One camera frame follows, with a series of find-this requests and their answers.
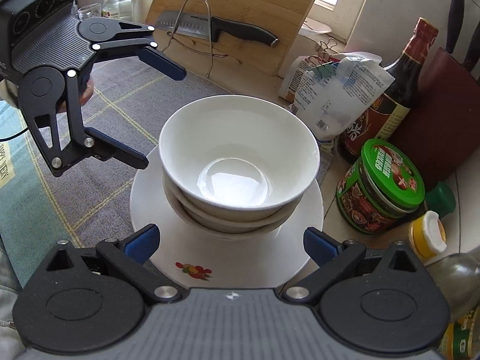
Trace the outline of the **stained white fruit plate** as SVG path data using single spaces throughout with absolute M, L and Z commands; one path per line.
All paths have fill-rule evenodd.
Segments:
M 134 177 L 130 216 L 135 230 L 155 224 L 160 244 L 151 262 L 179 285 L 214 288 L 278 288 L 308 264 L 304 231 L 321 229 L 323 199 L 318 183 L 308 188 L 295 211 L 271 232 L 229 235 L 197 225 L 164 191 L 157 148 Z

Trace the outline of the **white floral bowl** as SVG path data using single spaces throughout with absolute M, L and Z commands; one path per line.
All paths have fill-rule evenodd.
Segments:
M 275 223 L 270 223 L 266 226 L 260 227 L 258 229 L 248 229 L 246 232 L 238 228 L 226 228 L 223 229 L 217 223 L 213 223 L 213 228 L 207 227 L 208 221 L 202 219 L 196 214 L 190 215 L 190 212 L 184 207 L 181 201 L 175 197 L 169 189 L 165 192 L 165 197 L 168 201 L 168 204 L 174 210 L 174 212 L 181 218 L 183 222 L 197 228 L 199 231 L 208 234 L 208 236 L 214 237 L 216 239 L 222 239 L 224 241 L 240 241 L 247 238 L 263 236 L 277 231 L 284 222 L 287 222 L 287 219 L 280 219 Z

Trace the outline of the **clear glass mug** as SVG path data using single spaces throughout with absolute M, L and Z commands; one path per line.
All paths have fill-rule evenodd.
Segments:
M 92 17 L 100 17 L 102 15 L 102 6 L 95 2 L 83 7 L 80 7 L 77 11 L 80 21 L 87 20 Z

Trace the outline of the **glass jar yellow lid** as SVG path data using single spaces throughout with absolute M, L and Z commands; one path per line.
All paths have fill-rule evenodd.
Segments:
M 106 0 L 102 8 L 102 17 L 131 21 L 132 0 Z

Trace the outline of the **green mushroom sauce jar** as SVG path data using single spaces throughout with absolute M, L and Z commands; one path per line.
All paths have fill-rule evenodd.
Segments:
M 340 213 L 357 231 L 376 235 L 393 228 L 425 200 L 425 185 L 411 160 L 387 141 L 363 144 L 359 158 L 338 182 Z

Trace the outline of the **yellow lid spice jar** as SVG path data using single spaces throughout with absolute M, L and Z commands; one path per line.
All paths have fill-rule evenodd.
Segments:
M 426 211 L 408 226 L 408 241 L 416 256 L 424 263 L 447 249 L 446 233 L 439 215 Z

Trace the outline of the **bamboo cutting board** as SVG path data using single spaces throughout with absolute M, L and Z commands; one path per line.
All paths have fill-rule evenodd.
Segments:
M 154 24 L 163 11 L 178 11 L 185 0 L 153 0 L 145 21 Z M 243 41 L 226 33 L 220 35 L 214 48 L 237 60 L 275 76 L 308 15 L 315 0 L 190 0 L 185 10 L 254 24 L 274 33 L 275 47 Z

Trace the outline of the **green lid small jar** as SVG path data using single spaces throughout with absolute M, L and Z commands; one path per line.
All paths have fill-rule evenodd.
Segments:
M 442 181 L 436 184 L 427 194 L 425 194 L 425 204 L 428 211 L 433 211 L 439 215 L 439 218 L 445 218 L 456 209 L 456 199 L 452 189 Z

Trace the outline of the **clear glass oil bottle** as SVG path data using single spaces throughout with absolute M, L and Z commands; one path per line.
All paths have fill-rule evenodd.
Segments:
M 459 320 L 479 304 L 479 247 L 450 254 L 426 267 L 450 308 L 450 321 Z

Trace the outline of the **red white food bag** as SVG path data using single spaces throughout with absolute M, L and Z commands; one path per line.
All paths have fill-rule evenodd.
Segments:
M 318 46 L 312 55 L 299 56 L 288 67 L 278 91 L 278 96 L 289 103 L 295 100 L 295 94 L 300 86 L 302 77 L 305 72 L 328 63 L 332 60 L 332 56 L 337 52 L 331 47 Z

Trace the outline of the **dark vinegar bottle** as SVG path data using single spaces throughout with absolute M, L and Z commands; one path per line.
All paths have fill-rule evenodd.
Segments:
M 385 67 L 394 77 L 393 83 L 338 139 L 337 150 L 349 164 L 356 161 L 369 139 L 388 139 L 411 110 L 420 73 L 438 33 L 433 24 L 419 18 L 400 57 Z

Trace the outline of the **yellow green label bottle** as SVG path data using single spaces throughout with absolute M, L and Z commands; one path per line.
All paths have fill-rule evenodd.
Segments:
M 479 306 L 448 325 L 439 353 L 449 360 L 479 357 Z

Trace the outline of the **white blue salt bag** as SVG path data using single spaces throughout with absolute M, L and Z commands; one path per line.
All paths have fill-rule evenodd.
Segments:
M 318 141 L 334 141 L 394 81 L 374 59 L 349 54 L 304 72 L 295 91 L 293 113 Z

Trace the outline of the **dark red knife block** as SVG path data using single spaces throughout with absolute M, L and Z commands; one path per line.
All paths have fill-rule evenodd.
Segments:
M 465 0 L 451 0 L 446 47 L 421 76 L 416 106 L 390 138 L 417 167 L 427 191 L 446 179 L 479 147 L 479 30 L 463 63 L 452 56 L 463 24 Z

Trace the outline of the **black handled cleaver knife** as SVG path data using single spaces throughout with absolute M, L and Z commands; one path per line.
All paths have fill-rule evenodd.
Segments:
M 171 31 L 177 13 L 177 10 L 166 10 L 162 12 L 157 18 L 155 27 L 164 31 Z M 267 29 L 254 24 L 247 24 L 213 16 L 211 19 L 211 35 L 213 43 L 219 41 L 222 32 L 241 40 L 256 41 L 269 47 L 275 47 L 279 43 L 278 37 Z

